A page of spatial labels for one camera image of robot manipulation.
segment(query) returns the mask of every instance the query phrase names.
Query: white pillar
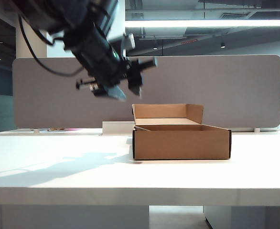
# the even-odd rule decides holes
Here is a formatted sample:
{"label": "white pillar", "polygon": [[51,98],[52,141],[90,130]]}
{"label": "white pillar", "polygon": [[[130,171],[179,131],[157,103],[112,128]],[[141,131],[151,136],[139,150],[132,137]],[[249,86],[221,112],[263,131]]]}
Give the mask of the white pillar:
{"label": "white pillar", "polygon": [[[36,33],[31,29],[31,27],[28,25],[27,22],[23,20],[23,27],[25,34],[31,44],[31,47],[33,48],[35,54],[37,57],[46,57],[47,55],[47,45],[41,41]],[[22,36],[19,21],[17,19],[16,21],[16,57],[17,58],[32,58],[32,55],[24,41],[24,38]]]}

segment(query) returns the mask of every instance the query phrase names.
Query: cardboard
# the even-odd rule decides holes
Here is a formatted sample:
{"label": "cardboard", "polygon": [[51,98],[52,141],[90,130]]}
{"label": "cardboard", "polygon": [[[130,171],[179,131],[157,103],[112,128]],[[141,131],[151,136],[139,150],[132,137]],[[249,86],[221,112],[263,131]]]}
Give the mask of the cardboard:
{"label": "cardboard", "polygon": [[133,104],[136,160],[229,159],[231,131],[202,125],[196,104]]}

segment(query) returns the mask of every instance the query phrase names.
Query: ceiling lamp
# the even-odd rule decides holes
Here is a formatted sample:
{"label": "ceiling lamp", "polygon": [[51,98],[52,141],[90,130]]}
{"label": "ceiling lamp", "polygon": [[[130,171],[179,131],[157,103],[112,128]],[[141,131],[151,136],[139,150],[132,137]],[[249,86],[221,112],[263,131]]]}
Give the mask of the ceiling lamp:
{"label": "ceiling lamp", "polygon": [[230,27],[278,27],[280,20],[178,20],[178,21],[125,21],[126,28],[230,28]]}

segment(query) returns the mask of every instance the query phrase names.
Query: gray partition panel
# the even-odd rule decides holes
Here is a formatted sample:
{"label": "gray partition panel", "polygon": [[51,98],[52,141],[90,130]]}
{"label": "gray partition panel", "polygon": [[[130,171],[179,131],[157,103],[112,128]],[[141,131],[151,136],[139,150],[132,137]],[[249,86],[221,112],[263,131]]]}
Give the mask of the gray partition panel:
{"label": "gray partition panel", "polygon": [[[75,58],[42,58],[62,72],[79,67]],[[229,128],[275,127],[280,123],[280,57],[276,55],[159,57],[143,73],[142,99],[123,82],[127,101],[94,97],[75,89],[77,79],[60,77],[34,59],[13,64],[15,123],[19,128],[101,127],[130,121],[131,104],[203,104],[203,123]]]}

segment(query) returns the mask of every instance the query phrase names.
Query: floor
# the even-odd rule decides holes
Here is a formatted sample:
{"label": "floor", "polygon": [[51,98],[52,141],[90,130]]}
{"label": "floor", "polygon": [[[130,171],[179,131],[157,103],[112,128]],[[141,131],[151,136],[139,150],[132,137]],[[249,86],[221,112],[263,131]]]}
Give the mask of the floor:
{"label": "floor", "polygon": [[150,229],[209,229],[203,207],[150,206]]}

